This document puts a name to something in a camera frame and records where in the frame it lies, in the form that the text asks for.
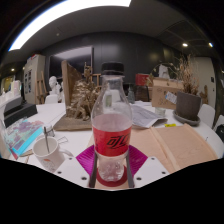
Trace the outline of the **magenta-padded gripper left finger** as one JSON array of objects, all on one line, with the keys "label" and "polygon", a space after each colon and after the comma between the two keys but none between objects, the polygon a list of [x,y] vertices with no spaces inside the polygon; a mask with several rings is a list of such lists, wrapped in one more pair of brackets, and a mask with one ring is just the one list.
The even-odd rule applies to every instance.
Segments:
[{"label": "magenta-padded gripper left finger", "polygon": [[91,145],[76,157],[66,159],[55,174],[84,188],[94,188],[97,177],[97,155]]}]

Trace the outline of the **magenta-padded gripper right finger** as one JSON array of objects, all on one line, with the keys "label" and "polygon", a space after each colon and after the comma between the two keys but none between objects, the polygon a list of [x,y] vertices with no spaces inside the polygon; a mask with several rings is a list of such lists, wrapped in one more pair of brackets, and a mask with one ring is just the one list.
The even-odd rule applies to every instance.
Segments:
[{"label": "magenta-padded gripper right finger", "polygon": [[143,187],[169,174],[156,157],[147,157],[132,145],[129,146],[126,162],[128,186],[130,188]]}]

